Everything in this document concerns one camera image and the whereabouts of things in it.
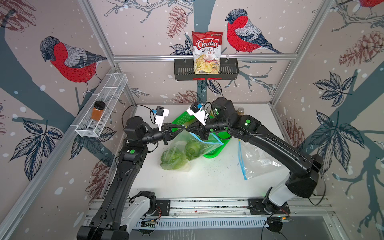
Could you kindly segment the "green plastic basket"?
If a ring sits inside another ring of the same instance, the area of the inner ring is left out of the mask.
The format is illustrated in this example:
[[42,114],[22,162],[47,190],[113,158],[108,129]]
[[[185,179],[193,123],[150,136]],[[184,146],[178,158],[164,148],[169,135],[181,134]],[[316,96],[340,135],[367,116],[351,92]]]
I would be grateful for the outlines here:
[[[176,125],[189,126],[196,122],[197,119],[194,116],[189,115],[187,112],[179,115],[172,123]],[[221,133],[211,133],[209,136],[209,140],[205,141],[206,144],[210,144],[210,146],[214,146],[211,148],[210,152],[204,154],[204,157],[207,159],[212,159],[217,157],[220,152],[224,149],[227,143],[230,141],[230,135],[227,132]]]

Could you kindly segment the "chinese cabbage front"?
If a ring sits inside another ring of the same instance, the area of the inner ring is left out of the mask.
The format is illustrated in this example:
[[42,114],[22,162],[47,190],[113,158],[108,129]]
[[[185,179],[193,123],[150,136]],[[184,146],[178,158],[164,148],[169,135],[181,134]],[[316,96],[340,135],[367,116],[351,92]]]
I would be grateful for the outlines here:
[[163,170],[185,170],[189,166],[187,156],[177,147],[165,150],[161,155],[160,166]]

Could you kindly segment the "chinese cabbage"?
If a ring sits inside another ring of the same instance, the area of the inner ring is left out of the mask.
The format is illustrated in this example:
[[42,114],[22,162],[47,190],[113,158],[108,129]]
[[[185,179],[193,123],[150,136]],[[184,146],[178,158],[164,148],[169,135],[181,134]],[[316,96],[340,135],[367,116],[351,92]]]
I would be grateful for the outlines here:
[[203,143],[195,139],[189,139],[185,146],[185,154],[189,161],[197,159],[201,156]]
[[163,170],[185,170],[189,166],[187,156],[177,147],[165,150],[161,155],[160,166]]

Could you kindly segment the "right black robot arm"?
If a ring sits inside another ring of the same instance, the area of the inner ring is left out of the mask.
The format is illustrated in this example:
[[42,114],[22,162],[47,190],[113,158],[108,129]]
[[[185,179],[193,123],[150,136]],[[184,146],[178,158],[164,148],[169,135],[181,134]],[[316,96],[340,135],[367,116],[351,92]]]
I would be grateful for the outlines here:
[[284,140],[269,131],[260,121],[250,115],[240,116],[233,102],[218,97],[211,103],[211,114],[204,106],[193,103],[187,113],[197,121],[189,125],[187,132],[207,140],[209,134],[227,132],[231,137],[260,148],[289,169],[290,173],[277,186],[269,188],[263,206],[267,213],[276,213],[290,199],[308,199],[321,178],[323,158],[299,152]]

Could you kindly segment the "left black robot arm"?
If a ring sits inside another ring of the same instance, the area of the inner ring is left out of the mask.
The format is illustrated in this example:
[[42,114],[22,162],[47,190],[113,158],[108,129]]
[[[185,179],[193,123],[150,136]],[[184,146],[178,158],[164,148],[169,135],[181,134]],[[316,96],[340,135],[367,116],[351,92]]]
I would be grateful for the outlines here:
[[127,120],[124,128],[127,137],[118,158],[116,176],[89,226],[80,227],[78,240],[129,239],[141,217],[153,213],[156,208],[155,193],[141,191],[133,196],[134,202],[128,209],[124,209],[135,178],[149,153],[148,145],[158,142],[166,145],[184,130],[185,126],[170,123],[151,128],[139,116]]

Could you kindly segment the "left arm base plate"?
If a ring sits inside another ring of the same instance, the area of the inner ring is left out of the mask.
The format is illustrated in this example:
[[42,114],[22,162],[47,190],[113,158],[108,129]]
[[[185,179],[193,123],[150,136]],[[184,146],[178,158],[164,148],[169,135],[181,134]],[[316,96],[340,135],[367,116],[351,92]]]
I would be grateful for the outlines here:
[[160,218],[170,214],[170,200],[153,200],[139,196],[132,198],[129,203],[128,213],[134,213],[136,217],[143,214],[143,217]]

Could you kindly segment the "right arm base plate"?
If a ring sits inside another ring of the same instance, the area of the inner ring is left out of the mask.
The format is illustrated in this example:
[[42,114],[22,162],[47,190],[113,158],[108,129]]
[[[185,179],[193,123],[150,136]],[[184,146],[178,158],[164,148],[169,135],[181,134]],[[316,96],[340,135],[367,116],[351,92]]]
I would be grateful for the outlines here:
[[269,200],[256,198],[248,199],[248,209],[251,215],[290,215],[288,203],[284,203],[282,206],[277,206]]

